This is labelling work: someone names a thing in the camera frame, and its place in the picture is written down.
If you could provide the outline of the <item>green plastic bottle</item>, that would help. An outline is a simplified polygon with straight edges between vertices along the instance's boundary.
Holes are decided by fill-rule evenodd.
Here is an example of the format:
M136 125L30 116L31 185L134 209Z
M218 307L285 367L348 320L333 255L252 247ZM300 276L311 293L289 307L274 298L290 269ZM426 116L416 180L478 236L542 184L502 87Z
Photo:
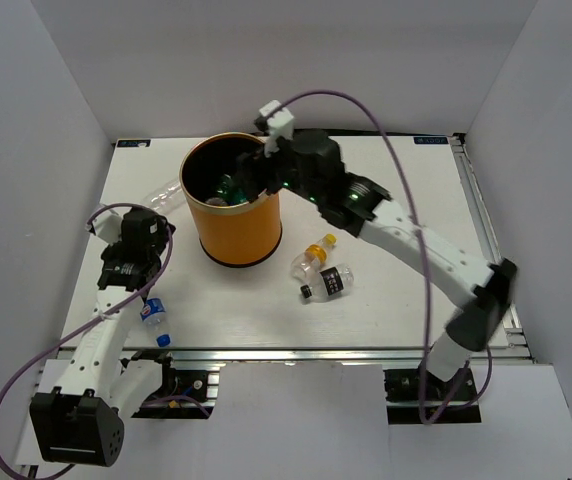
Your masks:
M215 189L215 197L222 206L236 206L247 202L244 191L228 174L220 178Z

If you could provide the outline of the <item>red label red cap bottle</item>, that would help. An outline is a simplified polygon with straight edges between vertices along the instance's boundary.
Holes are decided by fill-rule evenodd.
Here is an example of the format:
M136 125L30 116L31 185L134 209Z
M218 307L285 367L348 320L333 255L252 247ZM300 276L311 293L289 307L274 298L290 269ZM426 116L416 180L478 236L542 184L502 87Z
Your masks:
M205 203L206 203L207 205L216 206L216 207L226 207L226 206L228 205L228 203L227 203L224 199L222 199L222 198L220 198L220 197L211 197L211 198L208 198L208 199L205 201Z

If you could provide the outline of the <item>black label black cap bottle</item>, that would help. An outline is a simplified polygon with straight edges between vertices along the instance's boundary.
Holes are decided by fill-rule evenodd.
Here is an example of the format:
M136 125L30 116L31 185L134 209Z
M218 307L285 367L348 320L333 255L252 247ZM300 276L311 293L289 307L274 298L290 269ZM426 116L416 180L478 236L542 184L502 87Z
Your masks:
M347 293L354 285L352 269L347 264L338 264L313 275L300 287L306 302L327 302Z

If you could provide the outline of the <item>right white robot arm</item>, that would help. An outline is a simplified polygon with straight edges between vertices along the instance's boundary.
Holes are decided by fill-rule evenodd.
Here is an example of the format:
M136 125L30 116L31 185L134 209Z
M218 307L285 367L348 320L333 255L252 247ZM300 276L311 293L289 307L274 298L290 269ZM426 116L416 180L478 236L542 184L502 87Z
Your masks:
M438 399L473 353L483 351L513 301L518 268L467 254L419 226L390 193L374 181L347 171L341 149L321 130L279 137L236 159L233 180L249 201L287 189L314 204L330 225L390 253L436 286L456 307L431 344L419 390Z

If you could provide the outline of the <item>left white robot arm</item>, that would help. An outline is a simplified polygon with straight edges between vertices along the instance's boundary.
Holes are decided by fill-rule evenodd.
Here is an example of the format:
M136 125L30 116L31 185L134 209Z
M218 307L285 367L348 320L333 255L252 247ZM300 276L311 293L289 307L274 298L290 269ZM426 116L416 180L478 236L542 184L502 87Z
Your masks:
M106 247L90 326L52 389L30 403L39 451L47 462L113 465L126 420L150 394L165 399L177 387L177 374L154 360L137 359L123 372L117 370L127 337L169 263L175 231L149 208L130 204L127 209L119 215L106 205L91 217L90 231Z

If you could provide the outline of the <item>orange cylindrical bin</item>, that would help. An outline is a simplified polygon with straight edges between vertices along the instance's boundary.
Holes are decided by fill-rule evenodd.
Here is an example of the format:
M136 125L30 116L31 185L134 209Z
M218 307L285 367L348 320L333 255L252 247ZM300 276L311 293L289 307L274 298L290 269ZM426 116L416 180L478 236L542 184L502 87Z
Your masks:
M277 250L282 239L278 195L261 194L252 203L229 202L225 206L207 202L224 192L224 178L234 174L237 157L262 146L260 138L248 133L217 134L194 146L179 171L201 247L223 266L257 265Z

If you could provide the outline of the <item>blue label blue cap bottle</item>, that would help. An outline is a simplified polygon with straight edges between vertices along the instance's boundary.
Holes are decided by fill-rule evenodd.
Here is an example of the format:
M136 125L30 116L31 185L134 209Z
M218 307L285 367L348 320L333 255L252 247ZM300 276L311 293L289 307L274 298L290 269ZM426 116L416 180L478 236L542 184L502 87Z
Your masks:
M172 337L167 312L160 298L149 297L140 311L140 319L153 343L159 348L171 345Z

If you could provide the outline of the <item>clear crushed plastic bottle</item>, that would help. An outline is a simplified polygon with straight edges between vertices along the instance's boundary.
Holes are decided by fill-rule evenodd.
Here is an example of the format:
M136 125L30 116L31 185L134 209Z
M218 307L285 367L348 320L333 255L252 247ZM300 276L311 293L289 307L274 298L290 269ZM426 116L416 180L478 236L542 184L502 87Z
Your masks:
M181 183L173 179L155 191L147 194L142 204L154 210L158 215L168 216L186 203Z

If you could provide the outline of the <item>orange label yellow cap bottle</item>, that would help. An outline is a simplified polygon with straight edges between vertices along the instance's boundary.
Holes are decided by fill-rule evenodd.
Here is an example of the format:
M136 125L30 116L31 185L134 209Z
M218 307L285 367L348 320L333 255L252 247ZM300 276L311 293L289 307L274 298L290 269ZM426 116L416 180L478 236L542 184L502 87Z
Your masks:
M326 234L317 242L310 244L291 262L290 275L302 282L309 280L325 265L336 242L337 239L333 234Z

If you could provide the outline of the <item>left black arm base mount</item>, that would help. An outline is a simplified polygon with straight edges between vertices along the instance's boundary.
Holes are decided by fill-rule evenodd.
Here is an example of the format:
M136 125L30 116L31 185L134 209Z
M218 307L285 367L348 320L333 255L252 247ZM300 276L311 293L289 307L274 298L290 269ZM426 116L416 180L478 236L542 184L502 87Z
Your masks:
M134 414L138 419L205 419L197 405L187 400L166 400L170 396L186 396L213 410L219 385L219 372L214 368L176 360L169 350L139 350L120 360L121 372L137 360L151 360L162 365L161 385L145 399Z

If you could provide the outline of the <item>front aluminium table rail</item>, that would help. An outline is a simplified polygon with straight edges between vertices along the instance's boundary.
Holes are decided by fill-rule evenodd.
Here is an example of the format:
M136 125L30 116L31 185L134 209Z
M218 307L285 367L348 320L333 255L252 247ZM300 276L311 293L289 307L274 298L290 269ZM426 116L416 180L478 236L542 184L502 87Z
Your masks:
M136 352L169 354L175 363L221 366L229 363L293 363L306 361L376 362L410 361L416 365L423 356L419 348L243 348L243 349L179 349L154 347L125 347L119 354L127 358Z

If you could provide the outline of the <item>aluminium table rail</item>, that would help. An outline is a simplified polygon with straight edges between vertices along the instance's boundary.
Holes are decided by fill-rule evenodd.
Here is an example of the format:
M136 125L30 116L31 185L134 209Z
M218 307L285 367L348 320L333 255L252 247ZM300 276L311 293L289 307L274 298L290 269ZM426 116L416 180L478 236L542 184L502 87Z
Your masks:
M119 354L127 358L136 352L169 354L175 363L221 366L229 363L293 363L306 361L376 362L410 361L416 365L423 356L419 348L243 348L243 349L179 349L154 347L125 347Z
M463 133L453 134L448 137L448 140L482 253L487 260L498 263L502 259L500 246L466 149L465 135ZM533 362L523 326L514 304L510 305L504 315L502 329L508 345L506 347L494 347L494 357L499 359L502 364Z

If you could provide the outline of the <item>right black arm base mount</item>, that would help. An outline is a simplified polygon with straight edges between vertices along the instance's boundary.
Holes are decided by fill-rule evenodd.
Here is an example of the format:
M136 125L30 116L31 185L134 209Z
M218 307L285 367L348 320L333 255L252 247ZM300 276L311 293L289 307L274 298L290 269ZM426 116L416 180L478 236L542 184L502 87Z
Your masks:
M457 384L457 377L449 382L429 379L426 387L425 408L429 418ZM418 369L387 369L384 371L384 390L389 425L420 425ZM475 380L470 368L436 424L479 424L482 422Z

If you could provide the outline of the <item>right aluminium table rail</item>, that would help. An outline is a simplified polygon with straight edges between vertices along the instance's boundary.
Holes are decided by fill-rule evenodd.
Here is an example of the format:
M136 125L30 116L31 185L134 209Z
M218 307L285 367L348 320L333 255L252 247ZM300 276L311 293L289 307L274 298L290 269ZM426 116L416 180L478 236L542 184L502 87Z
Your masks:
M500 246L466 149L465 135L463 133L453 134L448 137L448 140L482 253L487 260L498 263L502 259ZM499 359L502 364L533 362L523 326L514 304L510 305L504 315L502 329L508 345L506 347L494 347L494 357Z

